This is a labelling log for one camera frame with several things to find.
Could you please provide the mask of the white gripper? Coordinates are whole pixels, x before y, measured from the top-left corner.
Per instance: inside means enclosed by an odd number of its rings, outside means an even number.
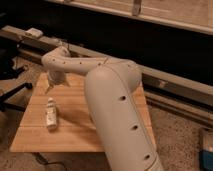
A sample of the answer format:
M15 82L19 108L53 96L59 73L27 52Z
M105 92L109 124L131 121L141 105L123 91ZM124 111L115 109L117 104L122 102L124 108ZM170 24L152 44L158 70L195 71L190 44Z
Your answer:
M66 75L64 72L49 70L47 78L50 85L45 90L45 94L52 90L54 88L54 85L63 84L64 86L70 87L69 81L66 79Z

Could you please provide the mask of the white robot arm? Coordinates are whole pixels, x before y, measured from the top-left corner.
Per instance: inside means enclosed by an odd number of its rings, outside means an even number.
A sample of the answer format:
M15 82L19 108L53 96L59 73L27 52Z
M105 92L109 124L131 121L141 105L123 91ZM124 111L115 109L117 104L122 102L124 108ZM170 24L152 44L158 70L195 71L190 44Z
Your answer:
M72 57L60 46L42 57L42 65L50 86L65 82L68 73L85 77L85 99L112 171L164 171L133 99L142 80L137 63Z

